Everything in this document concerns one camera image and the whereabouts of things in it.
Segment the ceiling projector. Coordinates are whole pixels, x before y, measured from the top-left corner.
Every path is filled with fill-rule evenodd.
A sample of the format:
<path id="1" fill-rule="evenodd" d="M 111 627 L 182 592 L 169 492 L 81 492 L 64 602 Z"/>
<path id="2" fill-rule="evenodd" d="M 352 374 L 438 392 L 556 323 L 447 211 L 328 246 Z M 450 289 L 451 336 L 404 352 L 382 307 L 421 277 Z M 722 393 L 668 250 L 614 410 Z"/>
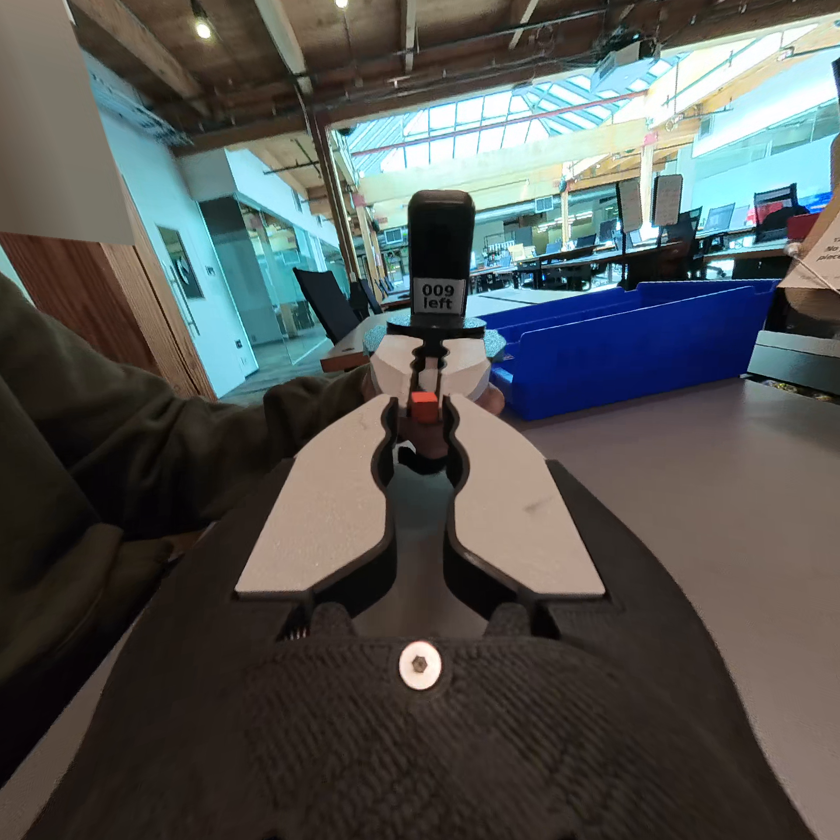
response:
<path id="1" fill-rule="evenodd" d="M 608 53 L 591 74 L 591 91 L 627 88 L 658 62 L 661 46 L 653 39 L 635 40 Z"/>

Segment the empty blue bin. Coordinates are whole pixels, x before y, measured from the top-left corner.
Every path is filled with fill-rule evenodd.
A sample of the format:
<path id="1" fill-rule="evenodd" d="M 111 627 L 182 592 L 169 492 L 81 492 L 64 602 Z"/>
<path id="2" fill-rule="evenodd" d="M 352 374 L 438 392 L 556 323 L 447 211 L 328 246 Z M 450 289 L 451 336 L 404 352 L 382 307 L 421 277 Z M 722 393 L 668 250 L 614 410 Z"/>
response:
<path id="1" fill-rule="evenodd" d="M 490 379 L 525 421 L 747 373 L 778 280 L 642 282 L 486 316 Z"/>

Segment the wooden instruction board with paper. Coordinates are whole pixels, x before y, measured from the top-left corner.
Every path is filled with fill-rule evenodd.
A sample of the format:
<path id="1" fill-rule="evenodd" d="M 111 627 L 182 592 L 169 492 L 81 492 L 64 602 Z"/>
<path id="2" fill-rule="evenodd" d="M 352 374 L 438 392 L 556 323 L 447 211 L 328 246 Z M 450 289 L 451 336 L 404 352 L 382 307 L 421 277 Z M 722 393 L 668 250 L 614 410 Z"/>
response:
<path id="1" fill-rule="evenodd" d="M 817 215 L 780 283 L 785 302 L 803 317 L 838 327 L 839 195 Z"/>

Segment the black mesh chair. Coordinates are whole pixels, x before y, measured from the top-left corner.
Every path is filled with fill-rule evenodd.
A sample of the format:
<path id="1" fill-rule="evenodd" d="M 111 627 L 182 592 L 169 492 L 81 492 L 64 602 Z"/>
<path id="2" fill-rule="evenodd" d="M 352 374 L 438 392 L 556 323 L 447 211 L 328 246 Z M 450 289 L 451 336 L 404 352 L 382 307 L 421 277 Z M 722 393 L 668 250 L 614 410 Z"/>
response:
<path id="1" fill-rule="evenodd" d="M 811 214 L 799 203 L 796 182 L 756 192 L 752 204 L 755 214 L 753 243 L 756 245 L 788 238 L 789 222 Z"/>

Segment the person's left hand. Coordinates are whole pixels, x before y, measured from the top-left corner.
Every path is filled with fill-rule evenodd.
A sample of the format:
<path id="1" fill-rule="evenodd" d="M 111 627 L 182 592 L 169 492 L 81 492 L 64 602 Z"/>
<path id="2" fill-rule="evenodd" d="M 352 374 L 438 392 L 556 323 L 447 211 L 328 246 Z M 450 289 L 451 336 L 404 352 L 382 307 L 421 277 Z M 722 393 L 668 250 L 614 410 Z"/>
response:
<path id="1" fill-rule="evenodd" d="M 373 382 L 371 366 L 363 368 L 361 393 L 365 402 L 369 402 L 378 391 Z M 476 404 L 490 414 L 498 416 L 505 406 L 502 392 L 492 384 L 477 398 Z M 420 476 L 432 476 L 446 467 L 448 442 L 442 423 L 419 423 L 408 415 L 397 417 L 396 462 Z"/>

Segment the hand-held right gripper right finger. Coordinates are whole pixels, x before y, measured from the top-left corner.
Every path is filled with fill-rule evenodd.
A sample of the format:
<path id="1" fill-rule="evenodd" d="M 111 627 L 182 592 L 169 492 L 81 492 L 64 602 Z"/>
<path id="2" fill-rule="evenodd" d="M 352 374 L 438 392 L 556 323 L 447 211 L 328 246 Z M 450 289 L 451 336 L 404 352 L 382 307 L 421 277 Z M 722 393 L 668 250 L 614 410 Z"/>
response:
<path id="1" fill-rule="evenodd" d="M 601 599 L 606 586 L 548 461 L 463 395 L 444 399 L 455 556 L 525 599 Z"/>

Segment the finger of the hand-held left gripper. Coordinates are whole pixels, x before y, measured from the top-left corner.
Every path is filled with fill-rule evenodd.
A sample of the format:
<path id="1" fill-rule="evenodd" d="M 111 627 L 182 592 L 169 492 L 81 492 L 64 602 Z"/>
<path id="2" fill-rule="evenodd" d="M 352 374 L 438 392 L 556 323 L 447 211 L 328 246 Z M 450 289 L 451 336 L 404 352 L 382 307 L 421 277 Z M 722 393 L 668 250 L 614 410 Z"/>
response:
<path id="1" fill-rule="evenodd" d="M 444 340 L 437 352 L 437 398 L 480 398 L 490 379 L 484 340 Z"/>
<path id="2" fill-rule="evenodd" d="M 408 397 L 412 389 L 415 353 L 421 338 L 383 338 L 371 356 L 371 381 L 376 394 Z"/>

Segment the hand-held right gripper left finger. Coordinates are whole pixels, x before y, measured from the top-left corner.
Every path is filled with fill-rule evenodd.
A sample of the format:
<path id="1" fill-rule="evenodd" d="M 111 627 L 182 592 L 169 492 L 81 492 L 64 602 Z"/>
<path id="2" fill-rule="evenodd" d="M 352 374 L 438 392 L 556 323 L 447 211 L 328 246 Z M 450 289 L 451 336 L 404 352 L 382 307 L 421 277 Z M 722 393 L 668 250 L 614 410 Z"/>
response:
<path id="1" fill-rule="evenodd" d="M 298 452 L 238 578 L 238 597 L 306 600 L 387 546 L 379 457 L 391 452 L 397 409 L 394 397 L 378 395 Z"/>

